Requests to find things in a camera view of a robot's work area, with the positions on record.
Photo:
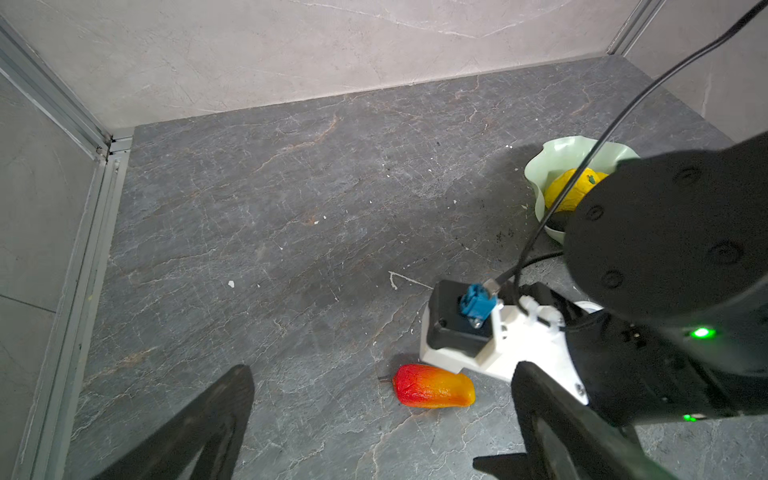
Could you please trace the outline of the red orange fake mango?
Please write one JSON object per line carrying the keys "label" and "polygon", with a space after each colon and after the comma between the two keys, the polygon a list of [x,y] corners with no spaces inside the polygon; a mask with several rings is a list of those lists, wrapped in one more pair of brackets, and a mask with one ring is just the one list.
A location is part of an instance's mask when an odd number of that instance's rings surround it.
{"label": "red orange fake mango", "polygon": [[379,382],[390,384],[397,400],[412,408],[467,408],[476,401],[468,376],[425,364],[403,365],[392,377],[381,377]]}

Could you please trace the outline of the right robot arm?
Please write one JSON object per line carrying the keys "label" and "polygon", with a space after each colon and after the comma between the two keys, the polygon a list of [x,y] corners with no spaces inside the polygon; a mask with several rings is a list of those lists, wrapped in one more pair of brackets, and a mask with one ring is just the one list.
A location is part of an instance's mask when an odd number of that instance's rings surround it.
{"label": "right robot arm", "polygon": [[568,315],[589,408],[614,427],[767,411],[767,137],[632,160],[570,216]]}

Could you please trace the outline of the green wavy fruit bowl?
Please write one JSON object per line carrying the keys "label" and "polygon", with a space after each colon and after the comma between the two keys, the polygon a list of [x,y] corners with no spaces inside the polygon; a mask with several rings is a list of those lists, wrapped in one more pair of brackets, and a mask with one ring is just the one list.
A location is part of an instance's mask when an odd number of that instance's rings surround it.
{"label": "green wavy fruit bowl", "polygon": [[[583,136],[550,140],[543,144],[542,151],[526,165],[524,176],[535,194],[535,215],[538,220],[541,220],[548,211],[544,200],[545,189],[565,171],[576,170],[595,143],[596,140]],[[607,173],[609,176],[615,172],[621,162],[636,159],[639,159],[639,155],[629,146],[607,142],[590,161],[587,168]],[[545,232],[559,244],[564,243],[564,232],[553,231],[547,227]]]}

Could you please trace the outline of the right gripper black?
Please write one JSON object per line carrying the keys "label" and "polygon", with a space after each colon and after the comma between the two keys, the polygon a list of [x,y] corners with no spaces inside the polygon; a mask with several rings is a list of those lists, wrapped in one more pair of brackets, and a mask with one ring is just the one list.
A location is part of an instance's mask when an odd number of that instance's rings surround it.
{"label": "right gripper black", "polygon": [[521,287],[565,317],[566,349],[589,406],[614,426],[767,413],[767,379],[704,366],[650,329],[592,314],[541,282]]}

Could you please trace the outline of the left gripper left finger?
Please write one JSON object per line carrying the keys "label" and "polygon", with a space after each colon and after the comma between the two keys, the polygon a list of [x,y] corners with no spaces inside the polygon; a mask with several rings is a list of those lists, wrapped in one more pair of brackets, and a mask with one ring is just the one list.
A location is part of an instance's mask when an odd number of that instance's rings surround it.
{"label": "left gripper left finger", "polygon": [[249,366],[236,365],[97,479],[233,476],[255,398]]}

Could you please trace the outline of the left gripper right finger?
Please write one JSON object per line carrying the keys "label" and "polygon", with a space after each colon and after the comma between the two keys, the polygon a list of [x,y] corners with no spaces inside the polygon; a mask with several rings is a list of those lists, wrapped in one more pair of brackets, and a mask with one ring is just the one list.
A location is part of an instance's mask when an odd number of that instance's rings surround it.
{"label": "left gripper right finger", "polygon": [[475,470],[497,479],[674,477],[535,364],[518,364],[511,393],[525,451],[476,457]]}

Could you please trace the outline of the yellow fake lemon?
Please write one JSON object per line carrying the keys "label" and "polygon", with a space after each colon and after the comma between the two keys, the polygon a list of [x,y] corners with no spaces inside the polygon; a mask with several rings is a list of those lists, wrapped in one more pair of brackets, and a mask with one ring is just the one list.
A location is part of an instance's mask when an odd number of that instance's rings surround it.
{"label": "yellow fake lemon", "polygon": [[[545,207],[547,209],[552,207],[553,203],[558,198],[574,173],[575,169],[565,171],[559,177],[553,180],[545,189],[544,200]],[[569,190],[565,198],[562,200],[556,210],[556,213],[575,211],[583,198],[607,176],[607,173],[594,171],[590,168],[587,168],[576,181],[574,186]]]}

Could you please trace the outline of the dark fake avocado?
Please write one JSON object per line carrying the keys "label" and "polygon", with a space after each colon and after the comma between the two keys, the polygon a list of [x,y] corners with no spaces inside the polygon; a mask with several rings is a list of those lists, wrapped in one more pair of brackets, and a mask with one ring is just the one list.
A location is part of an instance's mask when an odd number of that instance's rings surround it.
{"label": "dark fake avocado", "polygon": [[551,215],[546,227],[553,231],[564,232],[572,215],[573,211],[557,211]]}

